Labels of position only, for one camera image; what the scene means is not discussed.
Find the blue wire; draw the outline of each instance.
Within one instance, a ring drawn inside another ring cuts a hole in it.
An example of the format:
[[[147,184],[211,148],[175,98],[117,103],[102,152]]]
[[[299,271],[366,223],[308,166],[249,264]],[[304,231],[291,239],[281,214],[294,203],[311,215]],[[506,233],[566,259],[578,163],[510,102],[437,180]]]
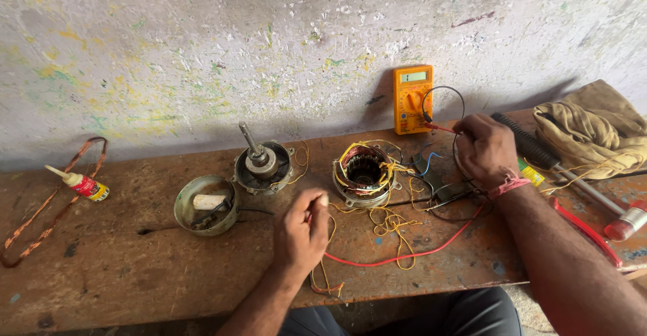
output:
[[[427,174],[427,171],[429,170],[429,163],[430,163],[430,161],[431,161],[431,159],[432,159],[432,155],[435,155],[435,156],[436,156],[436,157],[438,157],[438,158],[440,158],[440,157],[441,157],[440,155],[438,155],[438,154],[436,154],[436,153],[434,153],[434,152],[431,152],[431,153],[429,154],[429,158],[427,158],[427,169],[425,169],[425,171],[424,171],[423,173],[418,174],[418,176],[419,176],[419,177],[422,177],[423,175]]]
[[[400,163],[400,164],[403,166],[412,166],[414,164],[418,164],[418,162],[423,159],[423,150],[425,150],[425,148],[428,147],[429,145],[432,145],[432,143],[428,142],[427,144],[423,145],[422,148],[420,148],[420,159],[418,159],[417,161],[413,163]]]

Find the yellow wire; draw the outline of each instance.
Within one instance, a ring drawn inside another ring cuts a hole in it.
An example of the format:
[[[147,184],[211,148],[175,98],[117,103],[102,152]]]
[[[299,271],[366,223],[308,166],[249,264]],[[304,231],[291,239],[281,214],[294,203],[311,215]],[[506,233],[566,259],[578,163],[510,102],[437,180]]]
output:
[[[328,238],[328,243],[332,241],[333,236],[335,235],[335,230],[337,230],[337,221],[335,221],[335,218],[331,215],[331,219],[333,219],[333,232],[330,234],[330,237]],[[314,281],[314,269],[311,270],[312,273],[312,286],[315,287],[317,290],[321,292],[328,292],[328,294],[331,294],[330,292],[335,290],[335,288],[338,290],[337,298],[341,299],[342,298],[342,288],[344,287],[344,282],[342,282],[340,285],[337,285],[334,288],[330,288],[330,283],[328,282],[328,275],[326,274],[326,268],[324,268],[324,259],[322,258],[319,261],[319,264],[321,264],[321,271],[323,271],[323,279],[326,280],[326,288],[322,289],[317,286],[317,283]]]
[[[416,208],[415,204],[413,203],[413,193],[414,193],[414,192],[420,193],[420,192],[424,191],[425,189],[423,188],[423,189],[420,189],[420,190],[414,190],[414,189],[413,189],[413,186],[411,185],[411,181],[413,181],[413,177],[409,178],[409,189],[411,190],[411,207],[413,207],[413,208],[414,208],[414,210],[418,210],[418,211],[426,211],[426,210],[431,210],[431,209],[433,209],[433,207],[429,207],[429,208]]]
[[[591,172],[592,172],[592,171],[594,171],[594,170],[597,170],[597,169],[598,169],[598,168],[600,168],[600,167],[603,167],[603,166],[611,167],[611,166],[608,166],[608,165],[606,165],[606,164],[607,164],[608,162],[610,162],[611,160],[615,160],[616,158],[622,157],[623,155],[638,155],[639,157],[641,157],[641,158],[642,158],[642,160],[641,160],[641,162],[640,162],[640,165],[639,165],[639,166],[637,166],[636,168],[632,169],[630,172],[623,172],[623,171],[619,171],[620,173],[623,173],[623,174],[630,174],[630,173],[634,173],[635,171],[637,171],[638,169],[640,169],[640,168],[643,166],[643,164],[645,163],[645,158],[644,158],[642,155],[638,154],[638,153],[623,153],[623,154],[619,154],[619,155],[617,155],[617,156],[615,156],[615,157],[613,157],[613,158],[609,158],[609,159],[607,159],[607,160],[603,161],[602,163],[598,164],[596,167],[594,167],[594,168],[591,168],[591,169],[587,170],[587,171],[586,171],[586,172],[584,172],[583,174],[578,175],[577,177],[575,177],[574,179],[572,179],[571,181],[569,181],[569,183],[566,183],[566,184],[564,184],[564,185],[563,185],[563,186],[561,186],[561,187],[548,188],[548,189],[546,189],[546,190],[541,190],[541,191],[539,191],[539,193],[543,193],[543,192],[547,192],[547,191],[554,191],[554,190],[561,190],[562,188],[566,188],[566,187],[570,186],[570,185],[571,185],[571,183],[573,183],[573,182],[577,181],[578,179],[581,179],[581,178],[582,178],[582,177],[584,177],[585,175],[587,175],[587,174],[591,173]],[[584,166],[591,166],[591,165],[595,165],[595,164],[585,164],[585,165],[583,165],[583,166],[573,167],[573,168],[570,168],[570,169],[560,170],[560,171],[554,171],[554,172],[555,172],[555,173],[566,172],[566,171],[568,171],[568,170],[575,170],[575,169],[578,169],[578,168],[580,168],[580,167],[584,167]]]
[[[382,139],[375,139],[375,140],[372,140],[372,141],[361,141],[359,143],[352,143],[348,148],[346,148],[344,153],[340,156],[340,159],[344,158],[354,146],[359,145],[359,146],[365,146],[367,148],[370,148],[369,146],[366,145],[366,143],[367,142],[374,142],[374,141],[385,142],[387,144],[390,144],[390,145],[396,147],[398,150],[400,150],[399,146],[395,145],[392,142],[385,141],[385,140],[382,140]],[[404,167],[404,166],[400,165],[400,163],[398,163],[393,158],[390,158],[390,159],[392,159],[391,163],[386,163],[386,162],[380,163],[380,168],[386,167],[386,173],[384,175],[382,175],[380,177],[379,181],[378,181],[378,183],[380,184],[380,188],[378,188],[377,190],[374,190],[374,191],[370,191],[370,193],[375,193],[376,191],[382,190],[384,188],[384,186],[388,185],[391,182],[391,179],[392,179],[392,177],[394,175],[393,172],[409,172],[409,173],[412,173],[412,174],[415,173],[415,171],[413,169],[409,169],[407,167]],[[343,167],[342,167],[342,173],[344,175],[346,175]],[[336,170],[335,170],[335,179],[337,180],[337,182],[339,182],[339,183],[341,183],[342,185],[345,186],[345,184],[343,182],[341,182],[339,176],[337,175]],[[411,205],[413,206],[413,193],[414,192],[417,192],[417,193],[422,192],[422,191],[424,191],[424,189],[422,189],[422,190],[414,190],[413,187],[411,186],[411,180],[412,179],[413,179],[413,177],[411,177],[409,179],[409,189],[411,190]],[[388,185],[388,195],[387,195],[386,201],[381,206],[370,208],[370,209],[367,209],[367,208],[353,208],[351,210],[343,210],[342,208],[339,208],[339,206],[337,206],[335,203],[331,203],[331,205],[334,208],[336,208],[337,211],[342,212],[344,214],[349,214],[351,212],[358,211],[358,210],[367,210],[369,218],[375,224],[375,227],[373,227],[373,233],[376,236],[382,237],[382,236],[384,236],[384,235],[386,235],[388,233],[393,233],[393,232],[398,234],[400,242],[398,244],[397,257],[400,257],[400,253],[402,251],[402,245],[403,244],[406,245],[407,249],[409,249],[409,253],[413,254],[413,249],[411,248],[411,245],[409,244],[409,241],[407,241],[407,239],[404,237],[404,235],[402,235],[402,233],[400,232],[400,227],[405,226],[407,224],[412,225],[412,226],[413,225],[422,225],[422,223],[420,223],[420,222],[418,222],[416,220],[409,221],[406,218],[404,218],[403,216],[401,216],[399,214],[396,214],[391,209],[387,208],[390,201],[391,201],[391,186]],[[384,217],[384,220],[381,223],[378,223],[375,220],[375,218],[373,218],[373,212],[376,211],[376,210],[382,210],[386,214],[386,216]],[[333,219],[333,223],[335,224],[335,226],[333,227],[333,232],[331,233],[330,238],[328,239],[328,243],[330,243],[333,240],[333,236],[335,235],[335,230],[337,228],[337,223],[335,221],[335,218],[332,215],[331,215],[331,218]],[[317,285],[314,284],[314,275],[312,277],[313,285],[314,285],[314,287],[316,289],[318,289],[320,291],[327,291],[328,293],[330,293],[332,290],[335,290],[335,288],[332,288],[332,289],[330,288],[330,285],[329,285],[329,282],[328,282],[328,275],[326,274],[326,270],[324,269],[323,260],[321,261],[320,264],[321,264],[321,269],[323,271],[323,277],[326,280],[326,286],[328,288],[327,289],[320,289],[319,287],[317,287]],[[404,271],[410,270],[415,266],[415,257],[412,257],[412,263],[408,267],[403,267],[402,264],[400,264],[399,259],[396,261],[396,264],[398,265],[398,267],[400,269],[402,269]],[[338,289],[339,290],[338,298],[341,297],[342,287],[343,286],[344,286],[344,282],[342,282],[340,285],[338,285],[338,287],[339,287],[339,289]]]
[[[296,160],[296,153],[299,151],[299,149],[295,150],[295,163],[300,165],[300,166],[305,166],[305,170],[303,171],[303,173],[300,176],[296,177],[296,179],[294,181],[292,181],[292,182],[285,182],[285,181],[276,182],[276,183],[270,184],[270,187],[275,185],[275,184],[279,184],[279,183],[286,183],[286,184],[295,183],[296,181],[301,179],[301,177],[303,177],[308,172],[308,164],[310,163],[310,147],[308,147],[307,142],[303,141],[303,143],[305,144],[305,148],[303,146],[300,146],[299,149],[305,149],[305,164],[301,164],[301,163],[298,162],[298,160]]]

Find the copper winding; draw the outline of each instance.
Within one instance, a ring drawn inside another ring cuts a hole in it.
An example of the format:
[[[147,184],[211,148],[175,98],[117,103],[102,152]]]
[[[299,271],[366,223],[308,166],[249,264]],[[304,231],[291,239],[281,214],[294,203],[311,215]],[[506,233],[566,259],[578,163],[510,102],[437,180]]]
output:
[[[94,178],[94,176],[96,175],[96,173],[97,173],[97,172],[99,172],[99,168],[100,168],[100,167],[101,167],[101,165],[103,164],[103,160],[105,159],[105,151],[107,150],[107,147],[108,147],[108,140],[107,140],[106,138],[101,137],[101,136],[96,136],[96,137],[93,137],[93,138],[88,139],[88,140],[83,144],[83,146],[81,147],[81,149],[79,149],[79,151],[76,153],[76,155],[74,156],[74,158],[72,158],[72,160],[70,160],[69,164],[65,167],[65,169],[64,169],[63,171],[64,171],[65,173],[69,172],[69,171],[72,169],[72,167],[74,167],[74,165],[76,164],[76,162],[77,162],[81,157],[83,157],[83,155],[85,154],[85,152],[86,152],[88,149],[92,148],[92,146],[93,146],[94,144],[96,144],[98,141],[103,141],[103,148],[101,149],[101,157],[100,157],[100,158],[99,158],[99,160],[96,162],[96,166],[94,167],[94,171],[92,172],[92,174],[88,175],[88,177],[89,177],[89,178]],[[62,183],[62,182],[61,182],[61,183],[59,183],[59,185],[56,187],[56,189],[54,190],[54,192],[53,192],[53,193],[52,193],[52,194],[47,198],[47,200],[45,200],[45,201],[43,202],[43,204],[42,204],[42,205],[41,205],[41,206],[36,210],[36,212],[34,213],[34,215],[32,215],[32,216],[31,216],[31,218],[29,218],[29,220],[27,220],[27,221],[26,221],[24,224],[22,224],[18,229],[16,229],[16,231],[14,231],[14,232],[13,232],[13,236],[12,236],[11,238],[7,239],[7,240],[4,242],[4,249],[2,249],[2,251],[0,252],[0,262],[2,262],[2,265],[3,265],[5,268],[13,268],[13,267],[18,266],[18,264],[20,264],[20,263],[22,262],[22,260],[23,260],[27,255],[29,255],[29,254],[30,254],[34,249],[36,249],[36,248],[37,248],[37,247],[38,247],[38,246],[43,242],[43,240],[44,240],[47,236],[49,236],[49,234],[50,234],[50,233],[52,233],[52,230],[54,229],[54,226],[56,226],[56,224],[60,221],[60,219],[62,218],[62,216],[63,216],[63,215],[64,215],[64,214],[65,214],[65,213],[70,209],[70,207],[72,207],[72,205],[74,204],[74,202],[76,202],[76,200],[78,200],[78,199],[79,199],[79,197],[81,197],[81,195],[78,195],[78,194],[77,194],[74,198],[72,198],[72,200],[71,200],[71,201],[70,201],[70,202],[69,202],[65,207],[61,208],[61,210],[60,210],[60,211],[58,212],[58,214],[55,216],[54,221],[52,222],[52,225],[51,225],[47,230],[45,230],[44,232],[42,232],[42,233],[40,234],[40,236],[38,237],[38,239],[37,239],[36,241],[34,241],[31,245],[29,245],[29,247],[28,247],[27,249],[25,249],[25,251],[23,251],[23,252],[22,252],[22,254],[20,254],[20,257],[18,258],[18,260],[16,260],[14,263],[11,263],[10,261],[8,261],[8,260],[4,257],[4,253],[9,249],[9,247],[10,247],[10,246],[12,245],[12,243],[13,243],[13,242],[18,238],[18,236],[20,236],[20,233],[22,233],[22,231],[23,231],[23,230],[25,230],[25,229],[29,226],[29,224],[31,224],[31,223],[36,219],[36,216],[38,216],[38,214],[43,210],[43,208],[44,208],[45,206],[47,206],[47,204],[48,204],[48,203],[50,203],[50,201],[54,198],[54,196],[58,193],[58,191],[61,189],[61,187],[62,187],[62,186],[63,186],[63,183]]]
[[[364,184],[359,184],[351,181],[346,175],[345,175],[345,170],[347,169],[348,162],[355,156],[361,155],[361,154],[367,154],[367,155],[372,155],[379,160],[383,160],[386,163],[391,163],[391,160],[389,159],[389,156],[380,148],[377,148],[375,146],[366,146],[363,144],[357,144],[351,147],[347,153],[344,155],[344,157],[339,158],[338,161],[338,167],[335,169],[338,171],[338,179],[345,187],[347,187],[349,190],[351,190],[353,193],[362,195],[362,194],[367,194],[370,193],[371,188],[367,188],[370,186],[364,185]]]

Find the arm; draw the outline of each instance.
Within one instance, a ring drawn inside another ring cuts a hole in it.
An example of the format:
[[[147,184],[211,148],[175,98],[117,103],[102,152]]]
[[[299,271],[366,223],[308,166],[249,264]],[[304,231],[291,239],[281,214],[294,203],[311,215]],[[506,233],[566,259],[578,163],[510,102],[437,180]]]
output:
[[[274,336],[303,280],[328,246],[328,193],[313,188],[274,223],[274,261],[216,336]]]
[[[486,189],[520,176],[514,135],[486,115],[454,127],[458,156]],[[513,233],[532,293],[555,330],[568,335],[647,335],[647,301],[530,185],[494,203]]]

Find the yellow label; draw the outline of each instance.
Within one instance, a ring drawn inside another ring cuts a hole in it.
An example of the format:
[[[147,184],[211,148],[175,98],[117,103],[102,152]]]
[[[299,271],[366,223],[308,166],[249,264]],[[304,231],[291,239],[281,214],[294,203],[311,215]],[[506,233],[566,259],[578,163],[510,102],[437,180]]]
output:
[[[88,197],[90,200],[93,200],[94,202],[100,202],[102,200],[105,200],[106,197],[108,197],[108,194],[110,193],[110,188],[106,187],[104,184],[101,184],[99,182],[96,182],[97,187],[99,187],[99,190],[96,191],[95,194],[91,195]]]
[[[519,169],[522,171],[522,175],[525,178],[530,179],[533,186],[537,187],[541,182],[544,182],[544,176],[537,173],[536,170],[526,164],[523,160],[517,158],[517,163],[519,164]]]

